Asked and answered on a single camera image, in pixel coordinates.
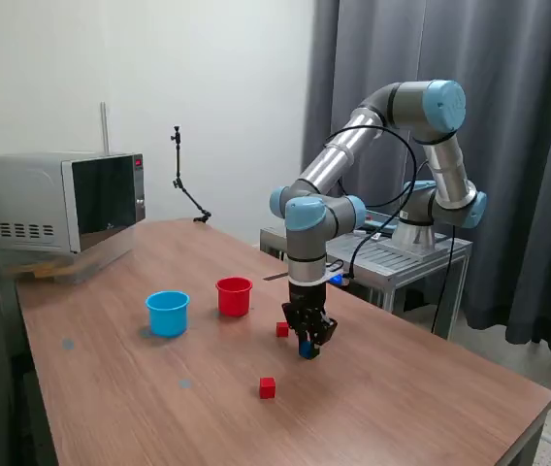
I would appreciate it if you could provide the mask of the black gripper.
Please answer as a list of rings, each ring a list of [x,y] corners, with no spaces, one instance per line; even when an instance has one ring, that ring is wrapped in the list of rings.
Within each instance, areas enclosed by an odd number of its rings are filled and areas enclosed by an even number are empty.
[[[325,314],[326,284],[320,283],[312,286],[289,284],[289,301],[284,303],[282,310],[288,324],[298,339],[298,351],[304,357],[305,329],[302,323],[300,308],[313,313],[319,313],[310,326],[310,357],[314,358],[320,353],[321,347],[330,341],[338,322]]]

